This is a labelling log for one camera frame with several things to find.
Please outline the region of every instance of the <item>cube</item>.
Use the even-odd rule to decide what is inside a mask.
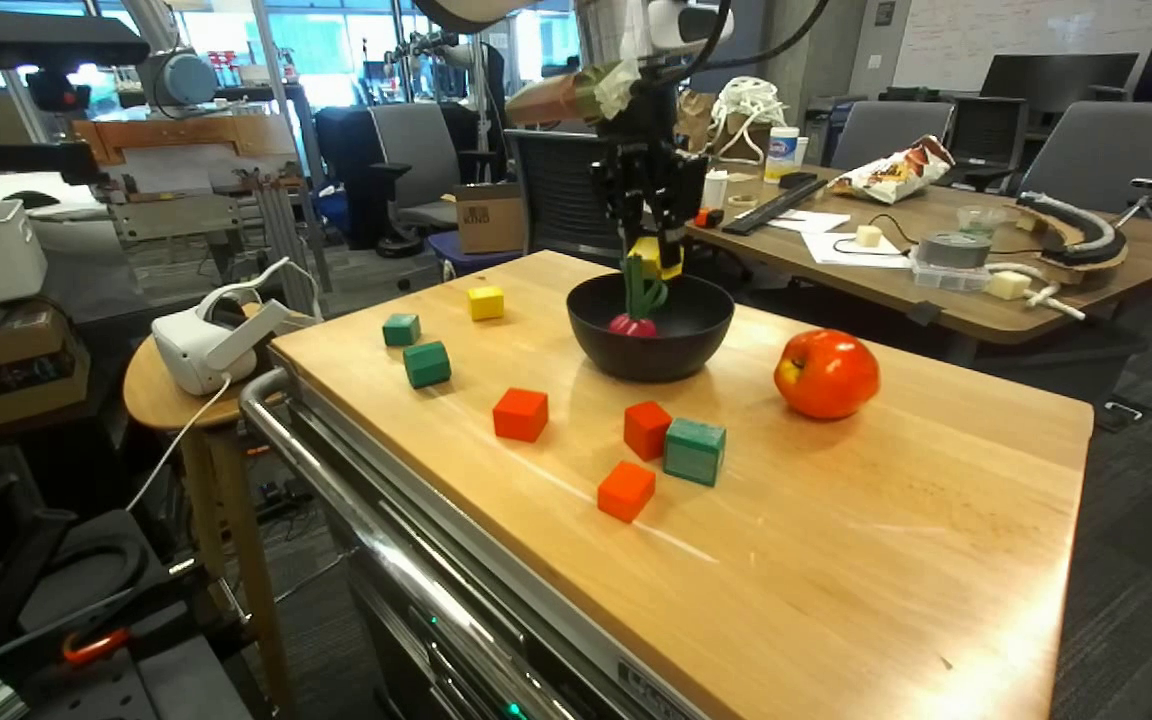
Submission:
[[[622,445],[639,461],[665,454],[668,411],[656,399],[639,399],[622,408]]]
[[[677,416],[665,431],[665,470],[712,489],[718,479],[722,445],[722,429]]]
[[[412,344],[402,351],[402,366],[407,366],[407,383],[412,389],[427,389],[427,383],[447,383],[451,378],[451,359],[447,359],[447,347],[438,341]]]
[[[535,445],[548,423],[548,395],[526,389],[509,389],[492,408],[492,429],[505,438]]]
[[[476,284],[469,289],[469,315],[478,321],[498,321],[505,315],[505,289],[496,284]]]
[[[389,347],[407,347],[419,341],[419,315],[417,311],[393,311],[378,328]]]
[[[645,464],[621,461],[613,474],[599,479],[599,512],[632,523],[645,503],[656,494],[656,470]]]

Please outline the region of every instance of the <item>chair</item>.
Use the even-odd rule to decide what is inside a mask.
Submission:
[[[18,447],[0,447],[0,647],[95,602],[161,583],[162,568],[126,512],[49,508]]]
[[[476,177],[469,160],[478,164],[456,151],[456,106],[434,102],[318,106],[314,145],[329,183],[344,183],[348,245],[378,254],[419,251],[419,236],[456,227],[443,190]]]
[[[622,239],[594,186],[592,164],[613,160],[613,138],[592,130],[505,130],[526,190],[526,247],[557,247],[594,264],[621,264]]]
[[[400,233],[456,227],[447,190],[460,183],[460,157],[434,102],[378,102],[370,128],[384,164],[407,164],[393,190],[393,222]]]
[[[945,137],[953,102],[915,102],[915,101],[861,101],[846,110],[846,125],[825,160],[828,169],[861,169],[869,160],[890,157],[918,137]]]
[[[1078,101],[1030,157],[1021,190],[1122,211],[1143,196],[1140,181],[1152,181],[1152,102]]]
[[[949,183],[1003,186],[1021,173],[1027,102],[1024,96],[960,96],[953,102]]]

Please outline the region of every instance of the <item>teal block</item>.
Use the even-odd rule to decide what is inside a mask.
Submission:
[[[722,445],[722,429],[677,416],[665,431],[665,470],[712,489],[718,479]]]
[[[412,344],[402,351],[402,366],[407,366],[407,383],[412,389],[427,389],[427,383],[447,383],[451,378],[451,359],[447,359],[447,347],[438,341]]]
[[[389,347],[407,347],[419,341],[419,315],[417,311],[393,311],[378,330],[384,330]]]

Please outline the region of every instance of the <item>orange block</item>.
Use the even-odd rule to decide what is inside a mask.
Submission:
[[[599,512],[632,523],[656,491],[656,470],[645,464],[617,464],[599,485]]]
[[[639,461],[656,461],[656,454],[665,454],[668,423],[670,423],[670,416],[656,399],[627,405],[622,408],[622,445]]]
[[[548,395],[526,389],[509,389],[492,408],[496,435],[535,438],[548,423]]]

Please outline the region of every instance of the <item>desk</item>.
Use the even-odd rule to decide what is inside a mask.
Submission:
[[[912,239],[954,227],[960,206],[1016,211],[1016,205],[1008,196],[953,190],[953,186],[928,186],[918,196],[907,196],[896,206],[846,198],[846,196],[825,196],[812,206],[846,211],[854,221],[887,211],[887,217],[896,217],[896,222]],[[896,309],[896,311],[928,309],[939,328],[954,330],[967,344],[1030,344],[1030,341],[1052,334],[1054,328],[1072,322],[1063,311],[1052,311],[1052,309],[1027,311],[1021,302],[1003,302],[1003,298],[993,298],[982,290],[922,289],[912,281],[912,271],[896,271],[896,269],[817,264],[812,251],[787,227],[758,227],[752,236],[693,227],[693,236],[702,245],[747,251],[752,259],[781,264],[795,276],[808,276],[825,289],[861,294],[861,298],[881,302],[881,309]],[[1116,271],[1087,281],[1087,289],[1059,290],[1063,302],[1095,311],[1095,309],[1106,309],[1116,298],[1126,298],[1126,294],[1152,289],[1152,221],[1131,221],[1122,227],[1122,236],[1126,236],[1126,259]],[[1008,227],[995,239],[995,259],[1011,259],[1011,264],[1027,259],[1027,247],[1030,247],[1030,239],[1024,233]]]
[[[1048,715],[1087,405],[874,347],[883,391],[852,420],[808,423],[770,389],[804,322],[755,309],[736,309],[693,378],[607,378],[563,315],[566,289],[594,271],[533,251],[280,334],[275,365],[417,470],[384,489],[443,494],[709,715]],[[509,321],[469,321],[478,281],[505,289]],[[447,344],[447,389],[407,389],[378,344],[393,311]],[[535,445],[492,435],[505,389],[548,391]],[[635,399],[722,423],[727,450],[717,489],[659,470],[645,514],[621,523],[592,494],[632,461],[621,411]]]
[[[123,374],[123,405],[126,416],[157,431],[179,431],[189,416],[198,411],[205,399],[190,399],[174,389],[167,374],[167,365],[151,341],[145,341],[126,365]],[[182,494],[190,512],[190,534],[198,563],[207,576],[222,576],[222,534],[231,534],[241,580],[252,606],[252,629],[258,640],[262,680],[268,680],[268,702],[293,706],[293,680],[289,680],[289,654],[283,654],[283,629],[273,602],[273,583],[262,568],[262,546],[252,514],[252,494],[243,485],[243,454],[231,438],[241,408],[235,395],[218,395],[179,438],[179,464],[182,464]]]

